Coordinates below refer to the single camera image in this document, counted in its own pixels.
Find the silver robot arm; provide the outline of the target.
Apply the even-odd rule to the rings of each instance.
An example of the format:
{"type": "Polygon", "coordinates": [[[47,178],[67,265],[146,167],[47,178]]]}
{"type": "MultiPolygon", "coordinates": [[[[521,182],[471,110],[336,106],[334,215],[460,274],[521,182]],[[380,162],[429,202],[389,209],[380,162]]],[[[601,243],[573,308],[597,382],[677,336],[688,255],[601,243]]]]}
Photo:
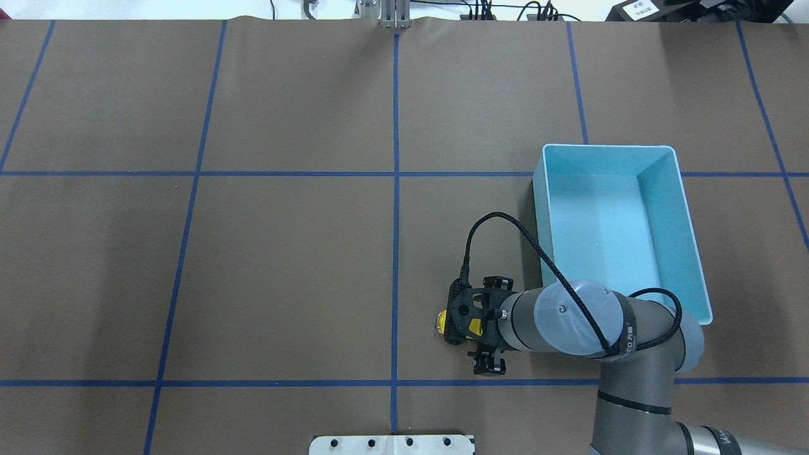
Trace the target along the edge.
{"type": "Polygon", "coordinates": [[[675,377],[704,352],[704,331],[682,307],[648,300],[661,288],[625,296],[600,282],[575,280],[516,292],[506,277],[482,288],[456,281],[447,298],[444,337],[473,340],[477,375],[506,372],[505,351],[557,353],[599,363],[592,454],[801,454],[802,449],[688,425],[671,415],[675,377]]]}

